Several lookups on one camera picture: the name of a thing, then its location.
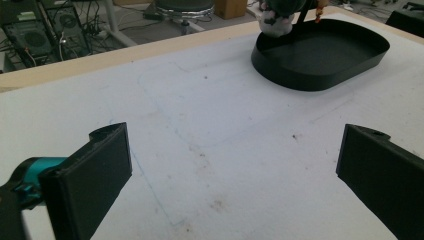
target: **stool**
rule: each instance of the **stool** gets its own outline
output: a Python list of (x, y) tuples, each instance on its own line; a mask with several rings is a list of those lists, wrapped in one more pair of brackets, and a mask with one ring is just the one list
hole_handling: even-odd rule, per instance
[(156, 12), (171, 19), (181, 19), (181, 33), (186, 35), (190, 23), (187, 19), (201, 18), (213, 13), (213, 0), (155, 0)]

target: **black tray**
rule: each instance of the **black tray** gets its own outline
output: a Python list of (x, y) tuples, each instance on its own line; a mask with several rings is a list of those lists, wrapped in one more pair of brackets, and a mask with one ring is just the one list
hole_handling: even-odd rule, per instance
[(389, 48), (385, 38), (367, 28), (322, 19), (294, 24), (280, 38), (261, 33), (251, 58), (255, 69), (276, 84), (320, 91), (375, 67)]

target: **stuffed toy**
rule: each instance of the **stuffed toy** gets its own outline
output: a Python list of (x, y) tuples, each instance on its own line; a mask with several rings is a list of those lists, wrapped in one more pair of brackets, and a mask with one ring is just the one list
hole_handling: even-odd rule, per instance
[[(262, 16), (259, 20), (261, 31), (269, 36), (278, 38), (291, 32), (294, 13), (305, 5), (307, 0), (264, 0), (260, 1)], [(323, 8), (329, 0), (317, 0), (316, 19), (319, 22)]]

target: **computer tower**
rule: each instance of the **computer tower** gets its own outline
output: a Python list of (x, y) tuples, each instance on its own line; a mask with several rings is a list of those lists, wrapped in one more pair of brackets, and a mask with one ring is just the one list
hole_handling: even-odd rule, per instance
[(59, 59), (87, 56), (91, 50), (71, 1), (40, 0), (53, 32), (58, 39)]
[(56, 61), (53, 36), (35, 0), (0, 1), (0, 25), (26, 67)]

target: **white table surface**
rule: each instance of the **white table surface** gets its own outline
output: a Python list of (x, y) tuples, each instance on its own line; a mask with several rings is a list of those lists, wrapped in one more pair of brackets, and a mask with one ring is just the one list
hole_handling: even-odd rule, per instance
[[(335, 170), (346, 123), (424, 156), (424, 48), (326, 17), (391, 48), (321, 92), (259, 75), (253, 34), (0, 94), (0, 183), (127, 122), (133, 176), (93, 239), (395, 239)], [(54, 239), (44, 207), (25, 218), (33, 239)]]

